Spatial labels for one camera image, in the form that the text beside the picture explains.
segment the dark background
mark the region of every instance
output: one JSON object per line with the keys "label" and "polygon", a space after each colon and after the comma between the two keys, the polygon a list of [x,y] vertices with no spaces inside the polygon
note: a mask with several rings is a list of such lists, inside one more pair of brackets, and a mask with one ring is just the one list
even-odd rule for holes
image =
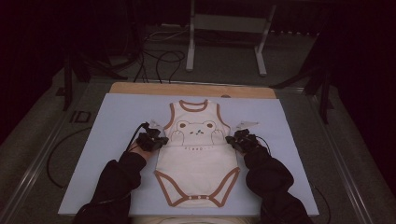
{"label": "dark background", "polygon": [[[202,0],[197,10],[219,12],[221,8],[224,14],[262,14],[261,3],[256,1],[254,7],[238,1],[227,1],[227,7],[220,7],[223,2]],[[359,1],[357,5],[308,2],[280,5],[272,30],[303,35],[321,32],[305,65],[326,66],[332,72],[332,84],[395,194],[396,9],[390,1]],[[0,143],[50,87],[52,77],[64,66],[65,47],[73,45],[95,60],[106,61],[109,55],[138,48],[139,37],[131,34],[131,26],[184,26],[189,22],[189,1],[134,3],[137,10],[132,1],[123,0],[2,1]],[[131,42],[127,50],[117,44],[122,41]]]}

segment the metal frame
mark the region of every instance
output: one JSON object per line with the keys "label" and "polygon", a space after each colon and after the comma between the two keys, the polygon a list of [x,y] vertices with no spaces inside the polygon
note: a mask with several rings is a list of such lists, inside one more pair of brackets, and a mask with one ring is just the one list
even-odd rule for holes
{"label": "metal frame", "polygon": [[359,188],[352,177],[352,173],[350,173],[349,169],[347,168],[347,163],[344,160],[343,155],[341,154],[340,148],[337,146],[334,138],[332,137],[332,131],[329,129],[328,126],[326,126],[326,124],[322,120],[322,117],[318,113],[318,107],[320,107],[320,105],[317,97],[315,95],[307,95],[306,97],[311,106],[311,109],[314,111],[315,119],[320,124],[320,127],[330,144],[332,159],[334,161],[338,174],[343,181],[344,187],[346,189],[346,194],[348,195],[349,200],[355,210],[356,217],[362,224],[374,223],[367,209],[367,206],[361,196]]}
{"label": "metal frame", "polygon": [[74,94],[76,100],[71,102],[68,106],[68,110],[62,111],[62,114],[58,118],[57,122],[54,124],[46,142],[43,144],[42,148],[35,156],[35,159],[27,168],[25,174],[23,175],[20,184],[14,190],[3,211],[0,213],[0,223],[7,224],[12,223],[12,220],[17,215],[18,211],[23,206],[27,196],[29,195],[31,189],[33,188],[38,176],[45,167],[46,158],[50,154],[53,146],[56,144],[56,140],[62,130],[64,124],[70,120],[70,117],[78,105],[79,99],[82,97],[84,91],[86,90],[88,84],[79,84],[76,88]]}
{"label": "metal frame", "polygon": [[266,19],[195,14],[195,0],[191,0],[190,43],[187,54],[186,70],[191,72],[194,67],[195,29],[237,31],[262,34],[262,40],[259,45],[254,48],[254,53],[256,55],[257,66],[259,68],[259,75],[261,77],[265,77],[267,75],[267,71],[262,57],[262,49],[264,48],[265,40],[269,34],[275,11],[276,6],[272,5],[270,13]]}

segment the onesie neckline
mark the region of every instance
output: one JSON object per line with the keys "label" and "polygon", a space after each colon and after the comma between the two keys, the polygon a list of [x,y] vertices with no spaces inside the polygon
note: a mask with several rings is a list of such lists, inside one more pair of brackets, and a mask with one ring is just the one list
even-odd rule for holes
{"label": "onesie neckline", "polygon": [[[180,104],[181,108],[183,108],[184,110],[189,111],[189,112],[204,111],[207,108],[207,103],[208,103],[207,99],[204,100],[202,103],[190,103],[190,102],[186,102],[186,101],[183,101],[183,100],[179,101],[179,104]],[[192,105],[192,106],[201,105],[202,107],[194,109],[194,108],[188,108],[187,107],[188,105]]]}

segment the brown trim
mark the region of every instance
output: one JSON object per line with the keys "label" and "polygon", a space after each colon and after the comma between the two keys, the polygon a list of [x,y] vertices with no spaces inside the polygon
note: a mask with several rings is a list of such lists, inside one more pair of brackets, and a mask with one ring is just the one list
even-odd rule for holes
{"label": "brown trim", "polygon": [[[160,171],[154,171],[154,174],[155,174],[158,182],[160,183],[161,189],[163,190],[163,195],[165,196],[165,199],[168,202],[169,206],[176,207],[179,204],[184,203],[188,200],[207,199],[210,202],[212,202],[213,204],[215,204],[217,207],[222,207],[222,206],[224,206],[225,202],[227,201],[228,196],[230,195],[231,190],[233,189],[233,185],[235,184],[236,179],[239,176],[239,171],[240,171],[239,167],[233,168],[226,176],[223,177],[218,188],[215,191],[213,191],[212,194],[210,194],[210,195],[191,195],[191,196],[188,196],[187,194],[185,194],[183,192],[183,190],[178,186],[176,181],[169,175],[166,175]],[[231,181],[230,186],[228,186],[221,202],[219,202],[218,200],[215,199],[215,197],[221,192],[221,190],[224,188],[225,183],[228,181],[228,179],[232,175],[234,175],[233,180]],[[163,181],[161,180],[161,177],[165,178],[173,185],[173,187],[175,188],[177,193],[181,196],[181,198],[179,200],[172,203],[171,198],[168,194],[168,191],[166,190],[165,185],[164,185]]]}
{"label": "brown trim", "polygon": [[224,123],[224,121],[223,121],[222,118],[221,118],[221,115],[220,115],[220,105],[219,105],[219,104],[216,105],[216,111],[217,111],[218,119],[220,120],[220,122],[221,122],[223,125],[227,126],[227,127],[231,130],[231,127],[230,127],[228,124]]}
{"label": "brown trim", "polygon": [[[239,171],[240,171],[239,167],[235,167],[230,171],[230,173],[228,173],[226,176],[224,176],[219,187],[211,195],[209,195],[210,201],[212,201],[218,207],[224,206],[225,202],[227,201],[228,196],[230,195],[231,189],[233,189],[233,185],[235,184],[236,179],[239,176]],[[221,203],[219,203],[219,201],[216,200],[215,197],[224,188],[225,183],[228,181],[230,176],[233,174],[234,174],[233,180],[231,181],[230,186],[227,188],[227,191],[225,192],[224,197],[221,200]]]}
{"label": "brown trim", "polygon": [[[206,99],[202,103],[190,103],[187,101],[180,100],[178,103],[180,104],[181,108],[183,108],[184,110],[186,110],[188,112],[201,112],[207,108],[208,101]],[[190,109],[190,108],[187,108],[185,105],[202,105],[203,107],[199,108],[199,109]]]}
{"label": "brown trim", "polygon": [[[178,186],[178,184],[175,182],[175,180],[172,179],[169,175],[166,175],[160,171],[154,171],[155,176],[157,177],[158,182],[160,183],[161,189],[163,190],[163,195],[165,196],[166,201],[168,202],[169,206],[176,207],[178,204],[183,203],[189,199],[189,196],[181,190],[181,188]],[[168,191],[165,188],[165,185],[163,184],[163,181],[161,180],[161,177],[167,179],[171,184],[175,187],[176,191],[178,194],[180,194],[181,198],[174,203],[172,203],[171,198],[169,197]]]}
{"label": "brown trim", "polygon": [[175,119],[175,106],[173,104],[169,105],[171,107],[171,119],[169,120],[169,123],[167,123],[163,128],[168,129],[171,127],[172,123],[174,122]]}

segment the bear ear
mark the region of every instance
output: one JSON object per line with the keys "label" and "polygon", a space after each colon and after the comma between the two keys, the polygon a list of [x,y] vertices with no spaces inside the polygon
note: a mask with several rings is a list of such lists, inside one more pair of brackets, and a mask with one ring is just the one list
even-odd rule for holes
{"label": "bear ear", "polygon": [[213,122],[213,121],[211,121],[211,120],[205,121],[205,122],[204,122],[204,125],[206,125],[206,127],[210,128],[210,129],[216,127],[216,123]]}
{"label": "bear ear", "polygon": [[185,128],[188,124],[189,124],[188,121],[186,121],[186,120],[181,120],[181,121],[179,121],[179,122],[177,123],[177,127],[178,127],[178,128]]}

